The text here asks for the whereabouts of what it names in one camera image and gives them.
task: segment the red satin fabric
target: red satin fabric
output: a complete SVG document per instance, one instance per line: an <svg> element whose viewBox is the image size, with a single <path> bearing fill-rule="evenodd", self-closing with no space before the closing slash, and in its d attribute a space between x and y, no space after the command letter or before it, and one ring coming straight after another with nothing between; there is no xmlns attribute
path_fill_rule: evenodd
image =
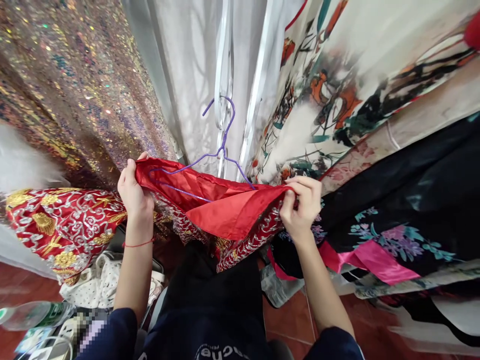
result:
<svg viewBox="0 0 480 360"><path fill-rule="evenodd" d="M286 186L255 184L256 190L252 190L247 183L220 179L198 173L192 168L173 175L161 170L153 171L151 176L154 181L149 177L152 169L173 172L183 167L178 162L148 158L136 162L135 176L142 187L160 193L181 208L188 219L200 229L236 242L245 239L267 207L290 189ZM184 194L155 181L166 183L212 202Z"/></svg>
<svg viewBox="0 0 480 360"><path fill-rule="evenodd" d="M342 265L347 263L371 272L389 285L420 278L416 272L400 265L392 255L373 240L360 244L354 251L342 253L336 253L325 241L318 251L325 265L336 273L340 273Z"/></svg>

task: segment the wrist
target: wrist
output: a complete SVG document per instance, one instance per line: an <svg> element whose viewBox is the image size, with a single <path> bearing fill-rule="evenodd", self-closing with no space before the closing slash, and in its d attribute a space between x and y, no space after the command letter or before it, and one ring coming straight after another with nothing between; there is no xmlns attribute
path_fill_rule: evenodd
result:
<svg viewBox="0 0 480 360"><path fill-rule="evenodd" d="M143 244L154 236L153 215L151 219L128 218L126 223L125 243L127 245Z"/></svg>
<svg viewBox="0 0 480 360"><path fill-rule="evenodd" d="M315 244L315 237L313 232L308 229L306 231L301 231L295 234L291 234L291 239L295 247L308 247L308 248L316 248L317 244Z"/></svg>

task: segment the gold sequin fabric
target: gold sequin fabric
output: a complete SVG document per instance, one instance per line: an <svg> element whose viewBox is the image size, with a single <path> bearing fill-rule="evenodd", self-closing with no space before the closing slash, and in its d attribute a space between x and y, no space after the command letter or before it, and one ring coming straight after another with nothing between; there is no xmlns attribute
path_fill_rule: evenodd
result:
<svg viewBox="0 0 480 360"><path fill-rule="evenodd" d="M118 0L0 2L0 121L77 187L116 187L128 158L176 159Z"/></svg>

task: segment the person's right hand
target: person's right hand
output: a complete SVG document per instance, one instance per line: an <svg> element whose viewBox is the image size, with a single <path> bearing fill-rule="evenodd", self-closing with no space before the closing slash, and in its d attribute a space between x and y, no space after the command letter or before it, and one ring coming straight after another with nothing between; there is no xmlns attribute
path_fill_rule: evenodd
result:
<svg viewBox="0 0 480 360"><path fill-rule="evenodd" d="M280 217L294 243L312 239L312 223L321 208L322 183L306 176L295 176L285 181L288 190L280 209ZM295 193L298 195L298 210L294 210Z"/></svg>

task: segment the white curtain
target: white curtain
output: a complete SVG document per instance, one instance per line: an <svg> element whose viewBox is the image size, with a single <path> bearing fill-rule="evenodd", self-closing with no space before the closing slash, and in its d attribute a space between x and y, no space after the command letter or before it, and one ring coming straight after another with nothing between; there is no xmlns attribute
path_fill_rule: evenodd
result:
<svg viewBox="0 0 480 360"><path fill-rule="evenodd" d="M238 161L251 88L257 68L267 0L232 1L232 100L236 117L227 140L228 157ZM265 61L269 74L280 71L285 27L295 17L303 0L275 0L273 46ZM217 150L218 129L213 107L202 117L214 97L221 0L123 0L125 12L171 132L186 160L193 162ZM264 98L275 98L278 76L268 76ZM268 116L262 121L266 124ZM202 173L217 175L219 162L206 158L195 166ZM234 180L237 169L226 166L226 178Z"/></svg>

